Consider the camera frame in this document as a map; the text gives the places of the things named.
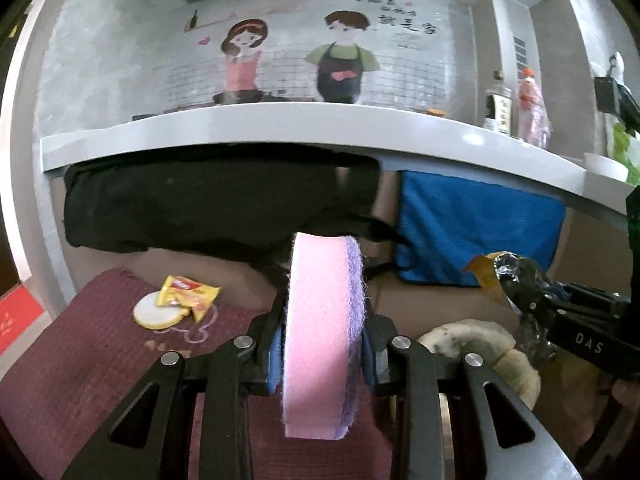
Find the person's right hand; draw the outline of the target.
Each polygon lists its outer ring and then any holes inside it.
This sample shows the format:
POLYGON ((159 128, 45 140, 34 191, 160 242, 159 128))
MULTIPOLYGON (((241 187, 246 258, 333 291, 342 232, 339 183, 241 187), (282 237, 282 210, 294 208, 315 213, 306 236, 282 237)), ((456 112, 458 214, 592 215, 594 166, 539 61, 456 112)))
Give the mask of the person's right hand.
POLYGON ((616 380, 612 387, 612 397, 620 404, 625 412, 628 412, 634 417, 639 415, 640 385, 638 382, 616 380))

